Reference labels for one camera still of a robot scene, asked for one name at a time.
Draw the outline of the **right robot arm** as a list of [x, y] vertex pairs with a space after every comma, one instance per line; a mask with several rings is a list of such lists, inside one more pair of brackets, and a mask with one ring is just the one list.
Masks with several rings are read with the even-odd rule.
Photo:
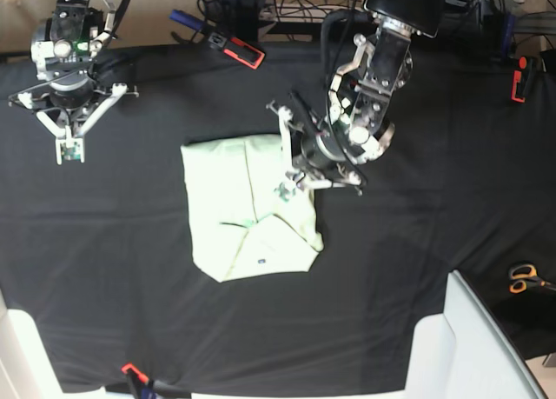
[[50, 18], [36, 31], [30, 56], [38, 84], [9, 96], [30, 111], [54, 137], [56, 162], [85, 161], [84, 138], [124, 96], [138, 91], [102, 80], [100, 55], [116, 38], [131, 0], [56, 0]]

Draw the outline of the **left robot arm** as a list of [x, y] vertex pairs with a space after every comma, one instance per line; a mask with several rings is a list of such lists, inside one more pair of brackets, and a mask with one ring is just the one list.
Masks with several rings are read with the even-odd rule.
[[[411, 76], [412, 37], [436, 37], [444, 5], [445, 0], [362, 0], [361, 10], [338, 10], [325, 17], [325, 115], [318, 116], [295, 90], [289, 94], [293, 109], [267, 106], [278, 117], [281, 135], [284, 179], [276, 189], [281, 198], [309, 190], [366, 187], [361, 165], [381, 157], [394, 137], [387, 109], [394, 92]], [[353, 57], [343, 65], [328, 49], [332, 25], [341, 20], [377, 25], [372, 35], [354, 35]]]

